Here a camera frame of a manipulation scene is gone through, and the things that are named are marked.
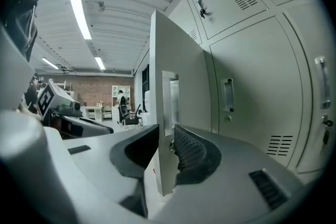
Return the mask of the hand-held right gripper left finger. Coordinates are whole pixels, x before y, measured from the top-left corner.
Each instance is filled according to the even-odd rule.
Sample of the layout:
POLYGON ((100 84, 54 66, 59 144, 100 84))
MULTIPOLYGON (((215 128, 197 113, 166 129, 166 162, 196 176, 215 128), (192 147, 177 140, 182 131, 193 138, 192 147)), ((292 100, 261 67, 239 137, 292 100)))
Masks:
POLYGON ((61 224, 155 224, 148 219, 144 172, 159 128, 63 140, 45 128, 54 177, 65 193, 61 224))

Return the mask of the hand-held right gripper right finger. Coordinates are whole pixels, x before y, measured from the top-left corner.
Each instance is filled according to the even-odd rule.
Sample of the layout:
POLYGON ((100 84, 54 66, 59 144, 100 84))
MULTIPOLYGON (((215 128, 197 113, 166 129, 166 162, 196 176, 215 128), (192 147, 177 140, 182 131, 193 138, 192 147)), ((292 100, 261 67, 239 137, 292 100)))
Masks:
POLYGON ((177 125, 172 197, 159 224, 279 224, 303 191, 299 179, 246 142, 177 125))

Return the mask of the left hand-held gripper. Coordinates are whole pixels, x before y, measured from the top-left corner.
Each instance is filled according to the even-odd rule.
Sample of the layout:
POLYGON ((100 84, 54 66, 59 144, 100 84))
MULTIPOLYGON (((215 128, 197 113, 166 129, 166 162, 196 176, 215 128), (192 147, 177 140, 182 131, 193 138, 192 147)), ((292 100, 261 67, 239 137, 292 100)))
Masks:
POLYGON ((51 81, 39 96, 37 105, 43 126, 53 127, 63 136, 86 138, 114 133, 111 127, 81 118, 79 102, 51 81))

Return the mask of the white metal locker cabinet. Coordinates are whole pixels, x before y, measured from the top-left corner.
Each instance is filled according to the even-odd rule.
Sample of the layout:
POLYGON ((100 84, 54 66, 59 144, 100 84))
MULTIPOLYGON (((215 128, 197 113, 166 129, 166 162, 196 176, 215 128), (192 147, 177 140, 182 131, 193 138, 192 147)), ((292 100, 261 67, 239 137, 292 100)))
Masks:
POLYGON ((323 0, 180 0, 170 13, 205 52, 211 129, 304 184, 332 154, 336 29, 323 0))

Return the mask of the locker door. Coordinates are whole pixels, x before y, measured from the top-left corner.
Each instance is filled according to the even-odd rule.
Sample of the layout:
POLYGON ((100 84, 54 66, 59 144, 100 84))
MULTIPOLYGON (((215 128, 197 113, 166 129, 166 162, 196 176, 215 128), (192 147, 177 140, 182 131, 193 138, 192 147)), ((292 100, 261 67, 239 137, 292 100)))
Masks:
POLYGON ((211 95, 204 50, 158 10, 149 41, 150 122, 159 126, 156 183, 162 196, 175 186, 178 158, 169 149, 176 124, 211 130, 211 95))

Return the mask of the white open shelf cabinet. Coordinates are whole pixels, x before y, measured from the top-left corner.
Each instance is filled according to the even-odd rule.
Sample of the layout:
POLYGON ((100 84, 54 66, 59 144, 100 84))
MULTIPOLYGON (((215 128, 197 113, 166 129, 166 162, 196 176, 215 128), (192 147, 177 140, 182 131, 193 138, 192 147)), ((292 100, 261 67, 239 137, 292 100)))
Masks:
POLYGON ((119 91, 123 91, 123 96, 126 98, 127 101, 127 110, 131 111, 131 87, 130 86, 112 86, 112 120, 117 122, 119 120, 119 111, 118 111, 118 96, 119 91))

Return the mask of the white desk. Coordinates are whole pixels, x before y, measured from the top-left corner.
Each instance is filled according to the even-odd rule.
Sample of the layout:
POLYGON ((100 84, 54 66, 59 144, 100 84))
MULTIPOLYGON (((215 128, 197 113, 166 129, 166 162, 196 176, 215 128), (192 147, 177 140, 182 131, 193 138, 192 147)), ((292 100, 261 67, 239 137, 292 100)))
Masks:
POLYGON ((84 118, 99 122, 103 121, 103 107, 101 106, 81 106, 80 111, 84 118))

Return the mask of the black office chair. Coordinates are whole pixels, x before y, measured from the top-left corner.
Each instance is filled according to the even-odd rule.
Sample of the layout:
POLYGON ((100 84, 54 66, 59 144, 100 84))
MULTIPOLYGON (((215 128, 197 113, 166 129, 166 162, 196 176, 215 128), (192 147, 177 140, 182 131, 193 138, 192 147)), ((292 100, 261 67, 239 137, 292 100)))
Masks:
POLYGON ((141 119, 140 106, 141 105, 139 104, 135 112, 128 111, 126 105, 119 106, 120 118, 118 123, 121 124, 122 126, 138 125, 141 119))

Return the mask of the person's black shirt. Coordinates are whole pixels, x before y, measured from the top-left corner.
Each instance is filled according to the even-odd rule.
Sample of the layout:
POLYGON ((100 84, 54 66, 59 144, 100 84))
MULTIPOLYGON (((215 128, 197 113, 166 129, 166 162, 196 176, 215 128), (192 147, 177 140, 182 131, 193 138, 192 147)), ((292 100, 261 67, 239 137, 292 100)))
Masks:
POLYGON ((38 35, 35 22, 39 0, 15 0, 5 15, 5 29, 20 53, 30 61, 31 52, 38 35))

